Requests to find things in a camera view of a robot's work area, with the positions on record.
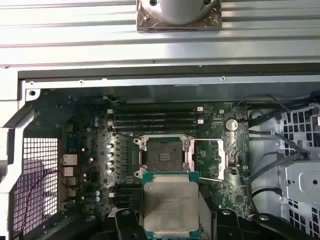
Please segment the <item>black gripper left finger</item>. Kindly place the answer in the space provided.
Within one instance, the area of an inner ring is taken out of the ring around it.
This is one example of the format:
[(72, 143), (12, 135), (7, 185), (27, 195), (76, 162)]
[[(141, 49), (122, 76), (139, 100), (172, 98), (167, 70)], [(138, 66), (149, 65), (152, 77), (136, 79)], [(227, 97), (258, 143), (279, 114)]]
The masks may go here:
[(136, 214), (130, 209), (117, 210), (102, 224), (94, 240), (147, 240), (145, 229), (139, 224)]

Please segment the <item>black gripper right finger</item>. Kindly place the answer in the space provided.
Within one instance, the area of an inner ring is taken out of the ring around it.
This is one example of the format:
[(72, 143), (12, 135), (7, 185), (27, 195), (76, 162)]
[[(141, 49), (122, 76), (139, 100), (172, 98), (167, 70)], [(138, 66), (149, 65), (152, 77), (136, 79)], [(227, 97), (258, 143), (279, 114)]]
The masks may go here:
[(230, 209), (211, 215), (212, 240), (313, 240), (314, 237), (269, 213), (254, 214), (249, 220)]

